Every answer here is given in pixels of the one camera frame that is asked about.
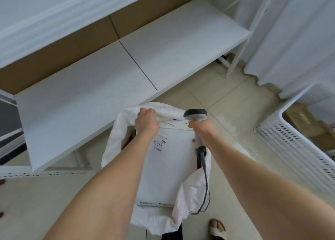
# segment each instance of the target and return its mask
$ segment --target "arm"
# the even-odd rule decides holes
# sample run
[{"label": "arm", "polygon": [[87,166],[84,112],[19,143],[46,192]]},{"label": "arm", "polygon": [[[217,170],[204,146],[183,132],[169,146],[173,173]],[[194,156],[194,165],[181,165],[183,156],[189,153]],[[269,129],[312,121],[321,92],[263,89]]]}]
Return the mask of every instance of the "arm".
[{"label": "arm", "polygon": [[191,121],[264,240],[335,239],[335,211],[303,188],[218,137],[211,122]]},{"label": "arm", "polygon": [[145,154],[159,128],[155,111],[141,108],[135,128],[135,138],[81,189],[44,240],[126,237]]}]

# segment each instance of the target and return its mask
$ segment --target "upper shelf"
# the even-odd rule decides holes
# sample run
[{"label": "upper shelf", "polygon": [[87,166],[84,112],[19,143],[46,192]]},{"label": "upper shelf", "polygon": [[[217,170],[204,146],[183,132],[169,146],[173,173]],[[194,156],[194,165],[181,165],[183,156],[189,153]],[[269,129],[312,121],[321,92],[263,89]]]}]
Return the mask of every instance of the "upper shelf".
[{"label": "upper shelf", "polygon": [[120,39],[157,90],[170,88],[251,36],[204,0],[193,0]]},{"label": "upper shelf", "polygon": [[0,0],[0,68],[137,0]]},{"label": "upper shelf", "polygon": [[117,41],[15,95],[32,170],[43,170],[155,94]]}]

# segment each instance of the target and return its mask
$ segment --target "white cloth bag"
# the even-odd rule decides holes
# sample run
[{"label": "white cloth bag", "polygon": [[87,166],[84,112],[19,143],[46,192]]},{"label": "white cloth bag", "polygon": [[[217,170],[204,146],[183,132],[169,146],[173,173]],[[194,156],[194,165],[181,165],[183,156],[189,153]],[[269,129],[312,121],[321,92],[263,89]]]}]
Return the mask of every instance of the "white cloth bag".
[{"label": "white cloth bag", "polygon": [[[185,120],[183,117],[184,110],[159,102],[149,102],[121,110],[115,120],[111,135],[108,138],[106,150],[102,158],[102,167],[106,166],[121,151],[123,144],[130,136],[128,127],[134,126],[140,108],[154,109],[156,111],[157,120],[160,123],[169,120]],[[208,149],[205,161],[209,186],[211,153]],[[201,168],[193,172],[189,178],[180,185],[173,210],[170,208],[134,205],[131,224],[146,228],[153,235],[162,235],[164,233],[177,231],[182,220],[186,219],[190,213],[198,211],[203,203],[205,192],[205,175]]]}]

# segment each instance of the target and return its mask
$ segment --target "laundry basket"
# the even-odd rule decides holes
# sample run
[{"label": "laundry basket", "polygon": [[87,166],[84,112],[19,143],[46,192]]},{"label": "laundry basket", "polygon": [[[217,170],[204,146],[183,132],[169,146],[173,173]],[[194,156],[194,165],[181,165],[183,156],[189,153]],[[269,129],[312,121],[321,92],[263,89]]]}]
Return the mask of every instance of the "laundry basket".
[{"label": "laundry basket", "polygon": [[283,112],[312,86],[287,100],[280,109],[255,126],[254,132],[312,188],[335,194],[335,162],[282,117]]}]

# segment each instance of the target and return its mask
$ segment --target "brown back panel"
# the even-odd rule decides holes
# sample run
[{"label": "brown back panel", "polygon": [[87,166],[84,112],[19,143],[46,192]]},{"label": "brown back panel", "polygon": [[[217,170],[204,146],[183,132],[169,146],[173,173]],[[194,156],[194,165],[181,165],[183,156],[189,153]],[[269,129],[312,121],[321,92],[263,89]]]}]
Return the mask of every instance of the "brown back panel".
[{"label": "brown back panel", "polygon": [[110,16],[122,38],[189,1],[191,0],[138,0]]},{"label": "brown back panel", "polygon": [[0,89],[17,94],[118,40],[107,16],[0,69]]}]

